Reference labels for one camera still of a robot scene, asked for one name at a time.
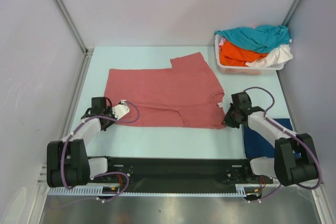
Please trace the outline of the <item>pink polo shirt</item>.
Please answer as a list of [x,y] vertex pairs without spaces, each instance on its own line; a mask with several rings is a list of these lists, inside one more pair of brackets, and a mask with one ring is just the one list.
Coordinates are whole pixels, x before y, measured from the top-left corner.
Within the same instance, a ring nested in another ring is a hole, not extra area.
[[200,52],[166,69],[110,69],[104,96],[135,104],[122,120],[137,127],[223,129],[224,90]]

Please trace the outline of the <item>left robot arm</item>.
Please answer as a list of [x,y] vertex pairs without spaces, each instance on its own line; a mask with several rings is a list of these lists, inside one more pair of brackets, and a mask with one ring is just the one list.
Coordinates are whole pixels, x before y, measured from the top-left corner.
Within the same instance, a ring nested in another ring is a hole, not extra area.
[[49,187],[73,188],[89,182],[93,168],[90,167],[86,144],[114,123],[100,116],[115,118],[109,98],[92,98],[91,107],[81,117],[80,125],[64,140],[47,145],[46,178]]

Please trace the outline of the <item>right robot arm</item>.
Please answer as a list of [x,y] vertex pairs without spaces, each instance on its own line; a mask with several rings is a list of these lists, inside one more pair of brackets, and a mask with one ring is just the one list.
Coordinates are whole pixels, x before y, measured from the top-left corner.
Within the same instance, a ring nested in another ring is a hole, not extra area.
[[296,133],[268,116],[268,110],[253,106],[244,90],[232,94],[232,102],[224,117],[227,127],[246,127],[263,137],[269,151],[254,142],[259,156],[250,156],[250,165],[242,169],[243,179],[254,183],[261,175],[276,178],[283,186],[298,185],[316,189],[322,183],[322,171],[313,138],[307,133]]

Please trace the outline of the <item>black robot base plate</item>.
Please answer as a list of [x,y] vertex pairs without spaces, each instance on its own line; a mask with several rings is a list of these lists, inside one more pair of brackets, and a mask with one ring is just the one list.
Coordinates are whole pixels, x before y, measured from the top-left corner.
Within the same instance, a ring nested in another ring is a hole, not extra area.
[[238,184],[270,185],[265,175],[254,175],[248,159],[181,159],[108,157],[108,175],[94,183],[118,183],[113,172],[127,175],[128,193],[221,194]]

